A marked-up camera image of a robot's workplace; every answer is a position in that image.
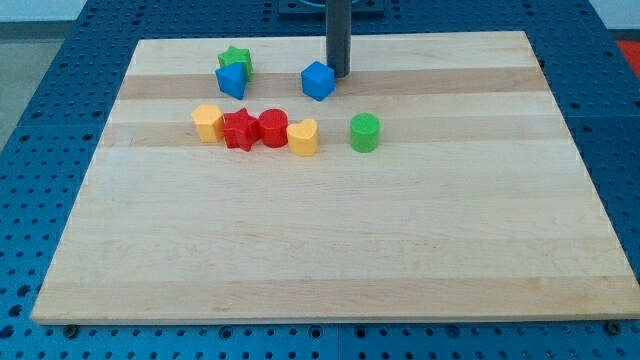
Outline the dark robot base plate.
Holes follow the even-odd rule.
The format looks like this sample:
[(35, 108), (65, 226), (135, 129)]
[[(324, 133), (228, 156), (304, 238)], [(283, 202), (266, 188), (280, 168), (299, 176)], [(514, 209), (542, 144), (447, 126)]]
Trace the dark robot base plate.
[[(351, 13), (354, 16), (383, 16), (385, 0), (352, 0)], [(280, 19), (312, 17), (322, 19), (325, 15), (325, 0), (276, 0), (277, 14)]]

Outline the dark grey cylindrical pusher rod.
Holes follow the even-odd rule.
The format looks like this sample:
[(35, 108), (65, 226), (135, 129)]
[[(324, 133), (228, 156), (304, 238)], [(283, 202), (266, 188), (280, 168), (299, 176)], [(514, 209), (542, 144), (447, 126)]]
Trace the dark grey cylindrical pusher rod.
[(350, 73), (351, 1), (327, 0), (325, 5), (326, 62), (336, 78)]

